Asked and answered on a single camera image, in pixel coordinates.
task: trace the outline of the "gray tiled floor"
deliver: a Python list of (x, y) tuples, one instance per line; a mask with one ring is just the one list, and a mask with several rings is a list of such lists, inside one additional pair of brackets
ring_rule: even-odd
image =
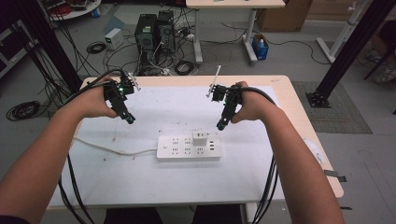
[[(105, 35), (103, 30), (109, 25), (110, 17), (111, 13), (98, 19), (85, 16), (67, 23), (81, 52), (84, 52), (91, 42), (102, 40), (102, 36)], [(231, 24), (235, 27), (246, 25), (241, 22)], [(342, 27), (339, 23), (329, 25), (309, 21), (306, 24), (299, 33), (265, 35), (276, 43), (288, 40), (304, 41), (314, 49), (314, 57), (326, 63), (326, 58), (318, 48), (315, 39), (323, 37), (326, 41), (332, 42)], [(59, 30), (57, 35), (73, 62), (73, 50), (70, 44), (65, 41)], [(224, 41), (240, 36), (240, 31), (234, 32), (216, 22), (205, 23), (202, 27), (202, 36), (207, 40)], [(213, 75), (215, 66), (222, 64), (224, 65), (221, 70), (223, 75), (280, 74), (287, 75), (293, 81), (321, 81), (330, 67), (312, 61), (310, 49), (298, 43), (270, 45), (267, 60), (260, 61), (253, 66), (248, 65), (245, 50), (240, 43), (203, 44), (203, 46), (206, 63), (200, 67), (196, 75)], [(191, 46), (187, 46), (185, 52), (191, 52)], [(103, 72), (102, 58), (103, 54), (92, 55), (89, 58), (89, 62), (100, 72)], [(136, 49), (130, 48), (115, 56), (111, 64), (124, 64), (135, 58)], [(344, 212), (346, 222), (353, 224), (396, 223), (396, 163), (394, 162), (396, 116), (391, 114), (396, 109), (396, 83), (392, 81), (377, 85), (369, 80), (364, 81), (363, 77), (371, 67), (373, 67), (371, 63), (362, 66), (354, 62), (341, 82), (373, 134), (318, 133), (332, 166), (340, 175), (346, 176), (347, 182), (342, 184), (345, 195), (339, 202), (342, 206), (353, 209)], [(126, 67), (126, 69), (132, 70), (133, 66)], [(12, 106), (22, 102), (38, 100), (43, 103), (46, 99), (45, 94), (37, 94), (43, 85), (43, 78), (27, 57), (0, 80), (0, 112), (2, 114), (0, 118), (2, 124), (0, 176), (48, 123), (46, 119), (11, 122), (6, 120), (5, 114)], [(269, 223), (290, 223), (285, 207), (282, 202), (274, 203), (265, 219)], [(188, 206), (161, 207), (159, 211), (165, 223), (189, 223), (192, 217), (192, 211)], [(98, 223), (103, 222), (105, 209), (92, 209), (91, 213)], [(60, 220), (63, 221), (62, 223), (77, 223), (66, 211), (48, 212), (42, 223), (61, 223)]]

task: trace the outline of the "power outlet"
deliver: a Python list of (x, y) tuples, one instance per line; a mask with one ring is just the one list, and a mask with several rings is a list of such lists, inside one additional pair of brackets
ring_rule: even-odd
[(158, 139), (158, 161), (213, 161), (220, 157), (221, 143), (216, 133), (193, 132)]

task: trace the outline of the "person's left hand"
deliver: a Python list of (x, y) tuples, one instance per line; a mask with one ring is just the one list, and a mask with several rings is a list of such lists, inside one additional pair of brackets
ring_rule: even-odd
[[(111, 77), (104, 77), (97, 83), (111, 80)], [(116, 118), (117, 113), (107, 106), (104, 96), (104, 87), (95, 87), (84, 91), (81, 95), (73, 99), (64, 109), (77, 113), (81, 118), (109, 117)]]

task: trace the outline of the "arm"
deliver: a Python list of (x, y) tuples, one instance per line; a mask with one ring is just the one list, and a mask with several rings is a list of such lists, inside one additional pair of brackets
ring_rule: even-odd
[(105, 103), (103, 87), (85, 91), (59, 109), (0, 182), (0, 215), (39, 223), (55, 191), (78, 124), (84, 118), (102, 116), (117, 116)]
[(259, 119), (265, 125), (292, 222), (344, 223), (327, 177), (283, 110), (255, 92), (242, 98), (232, 123)]

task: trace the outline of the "person's right arm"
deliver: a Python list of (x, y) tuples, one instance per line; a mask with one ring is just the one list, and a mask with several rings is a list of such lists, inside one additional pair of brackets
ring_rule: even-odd
[(244, 119), (264, 123), (292, 222), (345, 223), (327, 177), (284, 111), (256, 92), (244, 91), (242, 98), (232, 123)]

